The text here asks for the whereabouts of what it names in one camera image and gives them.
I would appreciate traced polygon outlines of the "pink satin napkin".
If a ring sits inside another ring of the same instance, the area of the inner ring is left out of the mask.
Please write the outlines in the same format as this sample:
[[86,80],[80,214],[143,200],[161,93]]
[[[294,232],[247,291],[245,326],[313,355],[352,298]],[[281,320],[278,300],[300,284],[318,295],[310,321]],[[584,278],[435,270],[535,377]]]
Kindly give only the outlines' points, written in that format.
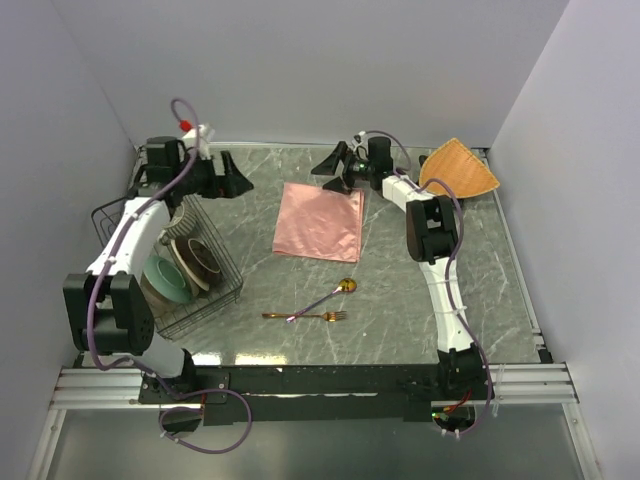
[[344,195],[319,186],[284,184],[272,251],[318,260],[360,260],[365,195]]

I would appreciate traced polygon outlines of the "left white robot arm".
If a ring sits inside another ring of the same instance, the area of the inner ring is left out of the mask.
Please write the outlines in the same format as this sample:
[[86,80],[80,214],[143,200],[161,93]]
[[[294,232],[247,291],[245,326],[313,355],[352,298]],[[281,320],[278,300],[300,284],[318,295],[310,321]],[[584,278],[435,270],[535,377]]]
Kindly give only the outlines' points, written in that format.
[[215,168],[210,136],[200,125],[146,141],[109,240],[63,284],[76,348],[102,371],[139,369],[144,387],[177,402],[224,393],[227,381],[208,382],[169,335],[236,300],[243,286],[198,200],[236,198],[253,185],[228,151]]

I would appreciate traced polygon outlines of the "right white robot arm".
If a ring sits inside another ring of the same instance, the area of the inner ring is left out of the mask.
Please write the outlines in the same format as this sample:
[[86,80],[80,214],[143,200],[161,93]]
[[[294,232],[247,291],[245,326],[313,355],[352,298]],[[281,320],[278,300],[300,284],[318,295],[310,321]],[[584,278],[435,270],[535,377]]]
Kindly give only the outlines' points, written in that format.
[[474,384],[487,380],[486,355],[466,321],[458,285],[456,260],[464,237],[463,214],[453,190],[440,179],[430,179],[445,190],[429,193],[413,182],[409,167],[398,167],[391,154],[397,139],[380,130],[357,134],[351,143],[339,142],[311,173],[329,176],[325,190],[347,194],[358,181],[405,213],[406,244],[426,281],[437,327],[440,392],[460,398]]

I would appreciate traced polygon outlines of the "grey striped mug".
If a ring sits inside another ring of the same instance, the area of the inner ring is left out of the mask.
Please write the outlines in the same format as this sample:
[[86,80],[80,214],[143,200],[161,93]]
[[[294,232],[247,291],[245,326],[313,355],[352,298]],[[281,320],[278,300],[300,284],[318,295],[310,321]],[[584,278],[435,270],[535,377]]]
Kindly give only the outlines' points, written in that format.
[[179,205],[170,222],[162,229],[158,242],[161,245],[168,245],[171,240],[181,236],[189,236],[198,225],[198,217],[195,210],[183,203]]

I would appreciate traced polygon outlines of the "brown ceramic plate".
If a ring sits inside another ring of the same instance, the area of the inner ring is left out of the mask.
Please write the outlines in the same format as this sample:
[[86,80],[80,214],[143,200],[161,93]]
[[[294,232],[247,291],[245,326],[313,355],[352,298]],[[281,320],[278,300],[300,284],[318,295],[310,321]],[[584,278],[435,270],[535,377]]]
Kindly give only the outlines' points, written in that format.
[[221,286],[221,267],[201,240],[181,236],[170,241],[170,248],[178,267],[200,291],[210,292]]

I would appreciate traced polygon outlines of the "teal green bowl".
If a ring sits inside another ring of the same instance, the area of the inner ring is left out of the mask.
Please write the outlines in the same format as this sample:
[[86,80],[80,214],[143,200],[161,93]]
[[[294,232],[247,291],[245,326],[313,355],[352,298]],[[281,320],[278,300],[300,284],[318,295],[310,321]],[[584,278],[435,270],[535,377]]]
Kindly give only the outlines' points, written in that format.
[[158,295],[172,303],[187,304],[193,300],[188,281],[166,258],[150,256],[144,263],[143,278]]

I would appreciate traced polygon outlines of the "rose gold fork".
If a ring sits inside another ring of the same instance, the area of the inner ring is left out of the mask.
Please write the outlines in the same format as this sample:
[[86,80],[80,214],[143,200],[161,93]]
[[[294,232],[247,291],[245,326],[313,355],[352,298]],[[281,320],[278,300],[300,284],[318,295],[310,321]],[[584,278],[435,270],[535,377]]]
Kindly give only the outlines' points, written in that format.
[[325,312],[325,313],[304,313],[304,314],[294,315],[294,314],[285,314],[285,313],[264,312],[261,314],[261,317],[264,319],[284,319],[287,322],[301,319],[301,318],[318,318],[326,322],[337,322],[337,321],[345,320],[347,318],[347,313],[345,311],[337,311],[337,312]]

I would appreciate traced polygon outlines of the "clear glass bowl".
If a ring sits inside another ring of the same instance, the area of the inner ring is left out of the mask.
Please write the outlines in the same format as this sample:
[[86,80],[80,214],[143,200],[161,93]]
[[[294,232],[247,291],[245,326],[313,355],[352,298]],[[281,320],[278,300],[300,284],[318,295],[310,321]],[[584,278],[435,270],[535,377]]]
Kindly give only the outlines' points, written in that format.
[[140,288],[155,318],[174,310],[175,304],[162,296],[146,278],[141,279]]

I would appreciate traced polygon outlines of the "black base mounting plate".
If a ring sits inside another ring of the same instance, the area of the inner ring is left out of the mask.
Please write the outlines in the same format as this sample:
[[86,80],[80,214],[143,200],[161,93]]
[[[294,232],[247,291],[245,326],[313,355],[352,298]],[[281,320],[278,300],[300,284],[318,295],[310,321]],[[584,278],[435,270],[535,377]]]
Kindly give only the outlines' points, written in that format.
[[485,370],[448,375],[436,364],[196,366],[182,379],[143,376],[143,405],[197,407],[207,426],[236,422],[401,419],[433,406],[494,397]]

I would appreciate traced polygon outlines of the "aluminium rail frame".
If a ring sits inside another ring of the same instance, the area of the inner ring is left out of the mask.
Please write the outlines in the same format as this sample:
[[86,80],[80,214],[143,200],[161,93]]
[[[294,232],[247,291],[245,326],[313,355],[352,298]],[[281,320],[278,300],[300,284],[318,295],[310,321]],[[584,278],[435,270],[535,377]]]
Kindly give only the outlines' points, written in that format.
[[[499,364],[491,367],[497,398],[492,412],[506,405],[560,405],[580,470],[586,479],[600,479],[602,472],[579,408],[579,397],[565,364]],[[44,479],[51,468],[60,429],[70,411],[171,408],[165,401],[141,401],[142,375],[132,368],[102,374],[89,367],[61,371],[54,388],[45,427],[28,477]]]

